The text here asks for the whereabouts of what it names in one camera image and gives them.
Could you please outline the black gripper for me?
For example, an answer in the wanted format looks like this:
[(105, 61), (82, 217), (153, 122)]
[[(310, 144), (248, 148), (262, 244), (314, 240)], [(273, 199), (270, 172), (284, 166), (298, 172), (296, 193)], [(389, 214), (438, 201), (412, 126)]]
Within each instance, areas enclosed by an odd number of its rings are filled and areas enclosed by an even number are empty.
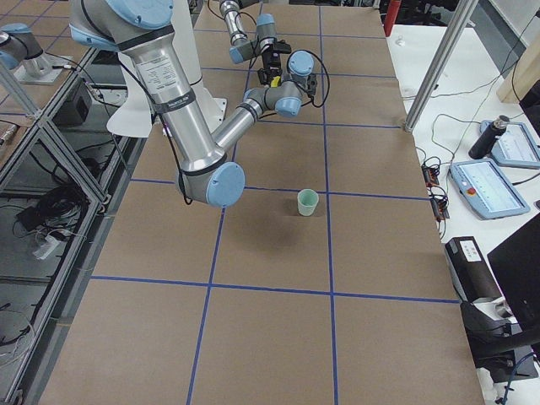
[(280, 77), (281, 75), (280, 55), (275, 51), (264, 51), (262, 53), (262, 67), (260, 68), (260, 82), (271, 83), (276, 77)]

